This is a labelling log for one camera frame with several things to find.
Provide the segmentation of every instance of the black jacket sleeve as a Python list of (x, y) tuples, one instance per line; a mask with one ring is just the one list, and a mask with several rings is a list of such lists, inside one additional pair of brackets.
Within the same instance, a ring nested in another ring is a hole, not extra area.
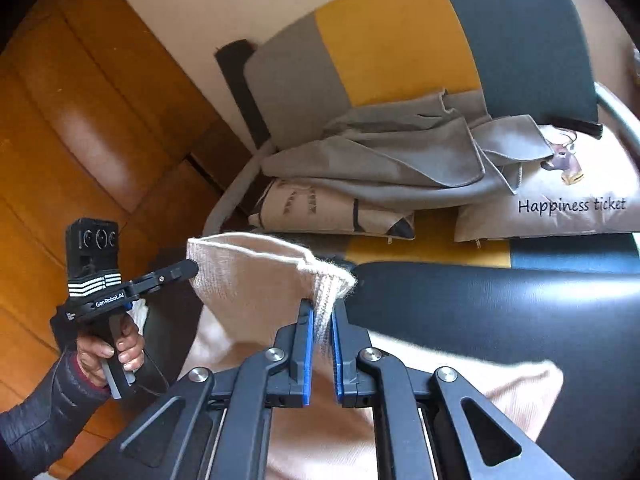
[(0, 413), (0, 463), (13, 468), (13, 476), (2, 478), (31, 479), (46, 471), (108, 397), (108, 388), (80, 371), (76, 353), (66, 352), (23, 403)]

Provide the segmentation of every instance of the red cuff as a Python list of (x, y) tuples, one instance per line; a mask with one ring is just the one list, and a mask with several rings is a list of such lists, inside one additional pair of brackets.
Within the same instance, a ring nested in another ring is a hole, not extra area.
[(95, 390), (96, 392), (103, 392), (108, 388), (108, 385), (96, 386), (91, 382), (89, 377), (87, 377), (84, 374), (84, 372), (82, 371), (82, 368), (80, 368), (80, 363), (78, 362), (78, 352), (72, 352), (70, 354), (70, 359), (71, 359), (74, 371), (76, 372), (76, 375), (80, 378), (82, 382), (84, 382), (84, 384), (87, 384), (92, 390)]

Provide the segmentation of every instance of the pillow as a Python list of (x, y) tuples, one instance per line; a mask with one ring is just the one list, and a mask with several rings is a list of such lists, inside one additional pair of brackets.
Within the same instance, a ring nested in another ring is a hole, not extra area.
[(265, 232), (415, 237), (412, 211), (391, 211), (295, 179), (274, 180), (258, 200), (249, 224)]
[(638, 168), (612, 131), (540, 130), (554, 156), (523, 164), (517, 195), (462, 206), (455, 240), (640, 230)]

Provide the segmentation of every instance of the knit garment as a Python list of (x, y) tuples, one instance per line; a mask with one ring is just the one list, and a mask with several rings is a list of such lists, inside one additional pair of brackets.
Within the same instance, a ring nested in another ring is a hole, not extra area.
[[(279, 327), (296, 321), (300, 300), (316, 310), (315, 338), (325, 345), (335, 298), (354, 285), (345, 270), (320, 262), (309, 250), (276, 238), (223, 234), (191, 239), (187, 256), (200, 271), (191, 280), (206, 308), (181, 376), (194, 367), (214, 372), (241, 365), (273, 344)], [(371, 332), (373, 346), (406, 366), (458, 370), (529, 438), (535, 440), (562, 387), (551, 362), (500, 365), (443, 354)], [(346, 410), (335, 402), (329, 357), (314, 355), (311, 405), (273, 410), (268, 480), (375, 480), (378, 478), (372, 410)]]

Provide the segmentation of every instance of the silver bolt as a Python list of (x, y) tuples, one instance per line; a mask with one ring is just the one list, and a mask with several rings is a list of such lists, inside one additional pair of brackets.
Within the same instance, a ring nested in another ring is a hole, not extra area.
[(378, 361), (382, 357), (382, 352), (377, 348), (363, 348), (360, 350), (360, 358), (365, 361)]
[(189, 372), (189, 380), (193, 383), (203, 383), (209, 377), (209, 370), (198, 367)]
[(458, 378), (458, 372), (448, 366), (438, 368), (438, 378), (446, 383), (452, 383)]
[(284, 359), (284, 351), (276, 347), (267, 348), (264, 351), (264, 355), (269, 361), (273, 361), (274, 363)]

